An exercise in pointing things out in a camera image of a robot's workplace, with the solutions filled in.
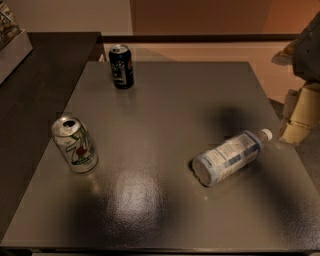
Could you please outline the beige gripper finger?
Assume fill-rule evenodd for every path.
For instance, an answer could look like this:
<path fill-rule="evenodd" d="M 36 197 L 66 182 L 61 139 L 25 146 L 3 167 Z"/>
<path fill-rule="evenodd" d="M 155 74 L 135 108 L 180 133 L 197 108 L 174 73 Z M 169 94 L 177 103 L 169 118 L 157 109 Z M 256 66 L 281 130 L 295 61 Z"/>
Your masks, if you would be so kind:
<path fill-rule="evenodd" d="M 320 84 L 305 83 L 286 95 L 279 140 L 299 145 L 320 122 Z"/>

